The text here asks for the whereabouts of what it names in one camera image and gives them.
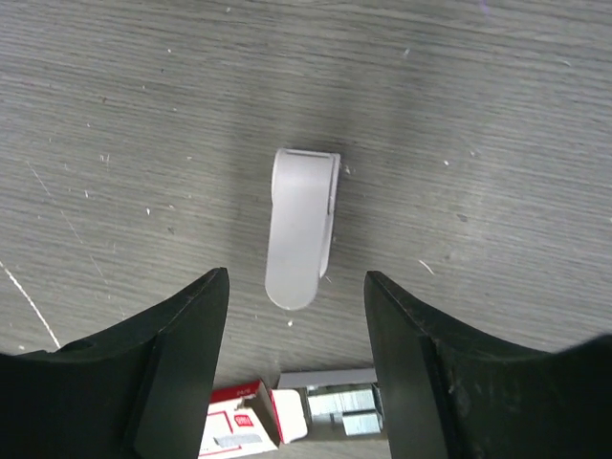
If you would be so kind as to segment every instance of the red and white box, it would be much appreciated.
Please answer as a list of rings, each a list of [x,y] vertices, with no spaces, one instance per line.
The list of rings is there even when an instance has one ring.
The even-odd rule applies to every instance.
[[[212,392],[199,457],[227,459],[278,449],[273,405],[261,381]]]

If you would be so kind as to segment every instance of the red logo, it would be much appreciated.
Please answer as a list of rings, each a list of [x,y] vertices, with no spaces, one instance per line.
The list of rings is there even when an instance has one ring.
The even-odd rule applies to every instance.
[[[248,414],[236,414],[233,420],[239,427],[252,427],[252,421]]]

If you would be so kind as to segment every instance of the box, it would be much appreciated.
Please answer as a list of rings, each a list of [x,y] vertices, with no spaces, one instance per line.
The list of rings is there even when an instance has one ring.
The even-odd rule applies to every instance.
[[[374,368],[284,373],[271,394],[280,439],[385,439]]]
[[[227,459],[278,449],[273,406],[261,381],[215,390],[199,457]]]

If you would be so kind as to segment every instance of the white speck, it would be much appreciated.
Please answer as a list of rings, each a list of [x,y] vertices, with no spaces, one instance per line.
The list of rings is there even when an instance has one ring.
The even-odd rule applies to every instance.
[[[423,260],[419,260],[419,263],[421,263],[423,266],[426,267],[426,269],[431,273],[431,275],[435,275],[433,270],[427,265],[427,263]]]
[[[4,270],[4,272],[7,274],[7,276],[9,277],[11,282],[14,284],[14,286],[17,288],[17,290],[21,293],[21,295],[23,295],[28,300],[28,302],[30,303],[30,306],[32,306],[32,309],[34,309],[34,312],[36,313],[36,315],[38,316],[42,324],[47,329],[47,332],[49,332],[49,335],[51,335],[51,339],[54,341],[55,345],[57,346],[57,349],[59,349],[61,346],[59,345],[59,341],[55,337],[54,331],[51,329],[51,327],[47,323],[47,320],[45,320],[42,314],[40,314],[40,311],[38,311],[38,308],[36,307],[32,299],[30,298],[30,296],[26,293],[26,291],[23,289],[21,284],[17,282],[17,279],[15,279],[12,273],[4,266],[4,263],[2,263],[2,261],[0,261],[0,268]]]

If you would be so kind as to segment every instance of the wood grain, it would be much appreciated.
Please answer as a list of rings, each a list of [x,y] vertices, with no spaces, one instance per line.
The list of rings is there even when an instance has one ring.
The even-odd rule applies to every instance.
[[[366,270],[536,348],[612,328],[609,2],[3,1],[0,43],[0,261],[62,344],[216,266],[219,385],[370,364]],[[344,160],[298,313],[263,289],[279,146]],[[55,347],[0,297],[1,351]],[[322,451],[388,456],[277,457]]]

